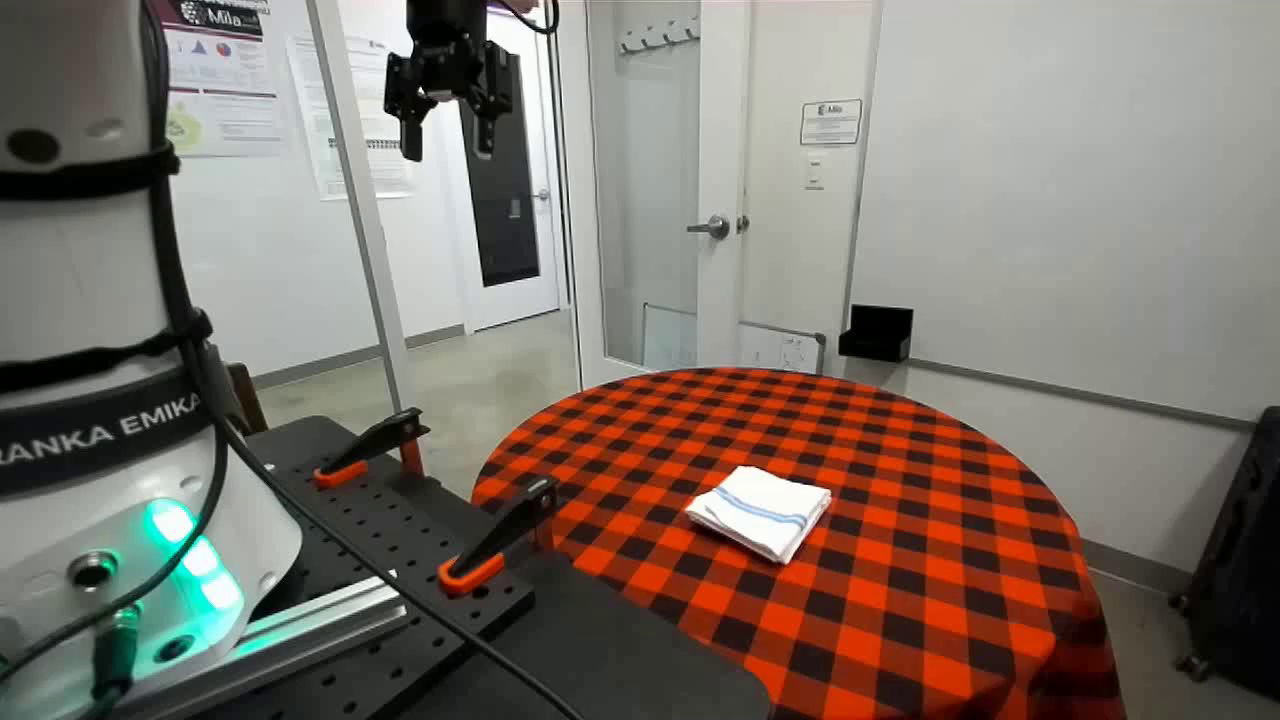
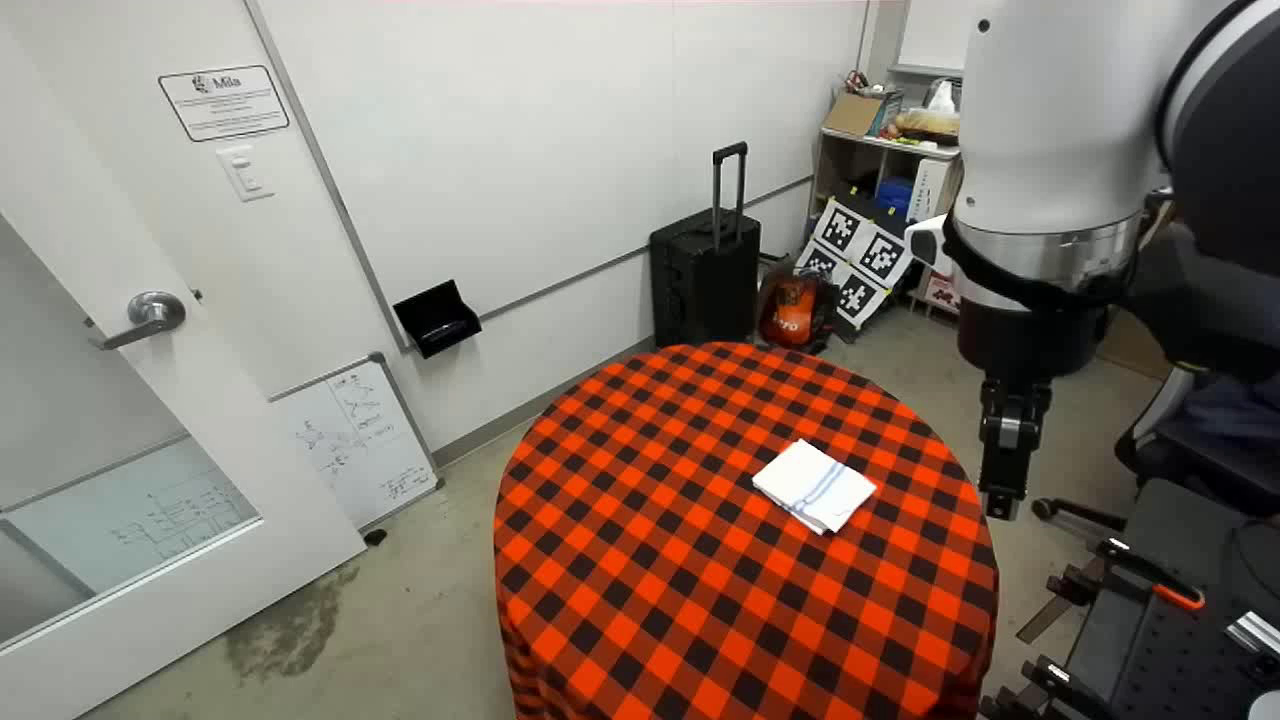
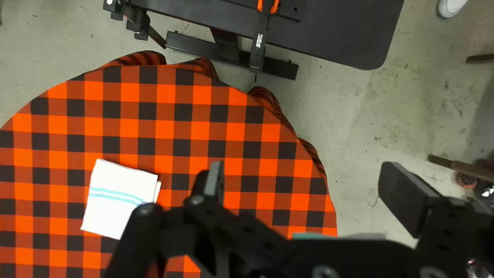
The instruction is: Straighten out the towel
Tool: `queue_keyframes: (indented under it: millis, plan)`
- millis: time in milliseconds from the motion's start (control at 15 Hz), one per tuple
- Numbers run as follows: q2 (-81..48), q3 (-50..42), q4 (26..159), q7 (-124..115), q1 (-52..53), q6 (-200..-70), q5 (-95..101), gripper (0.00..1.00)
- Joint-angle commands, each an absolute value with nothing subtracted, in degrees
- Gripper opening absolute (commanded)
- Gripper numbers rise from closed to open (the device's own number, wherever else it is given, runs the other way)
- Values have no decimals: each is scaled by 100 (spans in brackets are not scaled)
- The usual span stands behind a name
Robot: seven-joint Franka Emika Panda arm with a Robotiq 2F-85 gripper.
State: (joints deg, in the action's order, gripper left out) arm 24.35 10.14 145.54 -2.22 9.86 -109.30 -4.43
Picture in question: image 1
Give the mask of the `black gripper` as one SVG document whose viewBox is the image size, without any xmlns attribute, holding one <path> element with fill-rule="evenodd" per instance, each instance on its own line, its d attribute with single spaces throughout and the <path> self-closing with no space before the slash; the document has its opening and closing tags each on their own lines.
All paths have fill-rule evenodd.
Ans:
<svg viewBox="0 0 1280 720">
<path fill-rule="evenodd" d="M 422 97 L 468 97 L 476 152 L 496 152 L 513 112 L 513 57 L 488 40 L 488 0 L 409 0 L 412 57 L 389 57 L 386 112 L 399 123 L 399 156 L 426 156 Z"/>
</svg>

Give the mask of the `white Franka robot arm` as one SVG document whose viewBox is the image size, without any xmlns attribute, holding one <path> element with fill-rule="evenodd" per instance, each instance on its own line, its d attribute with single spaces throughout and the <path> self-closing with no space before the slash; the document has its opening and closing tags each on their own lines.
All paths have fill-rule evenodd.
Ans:
<svg viewBox="0 0 1280 720">
<path fill-rule="evenodd" d="M 303 553 L 173 221 L 183 0 L 0 0 L 0 716 L 161 709 Z"/>
</svg>

